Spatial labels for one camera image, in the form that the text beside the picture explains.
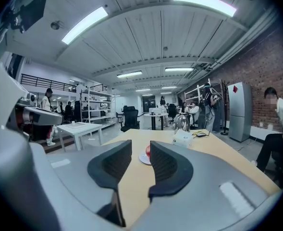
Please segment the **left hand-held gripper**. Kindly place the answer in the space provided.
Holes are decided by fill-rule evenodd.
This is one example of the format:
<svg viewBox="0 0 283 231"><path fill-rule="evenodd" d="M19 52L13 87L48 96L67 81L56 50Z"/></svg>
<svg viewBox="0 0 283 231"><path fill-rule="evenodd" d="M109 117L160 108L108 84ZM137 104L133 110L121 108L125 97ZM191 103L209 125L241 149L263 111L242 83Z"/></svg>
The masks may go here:
<svg viewBox="0 0 283 231"><path fill-rule="evenodd" d="M33 124L53 126L62 123L62 115L35 107L35 97L32 93L21 97L8 118L8 129L21 133L27 141L31 141Z"/></svg>

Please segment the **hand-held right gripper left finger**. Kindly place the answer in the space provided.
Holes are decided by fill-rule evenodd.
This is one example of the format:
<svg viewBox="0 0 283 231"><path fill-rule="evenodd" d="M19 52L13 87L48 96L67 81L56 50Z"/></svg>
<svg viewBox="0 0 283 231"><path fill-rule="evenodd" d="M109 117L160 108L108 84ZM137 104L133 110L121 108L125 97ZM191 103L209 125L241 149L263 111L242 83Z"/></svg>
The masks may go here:
<svg viewBox="0 0 283 231"><path fill-rule="evenodd" d="M132 160L132 141L47 155L66 189L87 209L125 227L118 184Z"/></svg>

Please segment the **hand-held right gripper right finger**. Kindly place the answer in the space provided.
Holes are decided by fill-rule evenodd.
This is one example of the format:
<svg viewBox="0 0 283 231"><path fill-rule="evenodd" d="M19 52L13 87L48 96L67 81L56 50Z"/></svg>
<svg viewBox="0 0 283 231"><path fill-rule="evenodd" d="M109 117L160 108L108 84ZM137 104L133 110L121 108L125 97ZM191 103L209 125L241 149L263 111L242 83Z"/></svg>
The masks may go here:
<svg viewBox="0 0 283 231"><path fill-rule="evenodd" d="M155 184L135 231L251 231L278 203L226 161L173 144L152 141Z"/></svg>

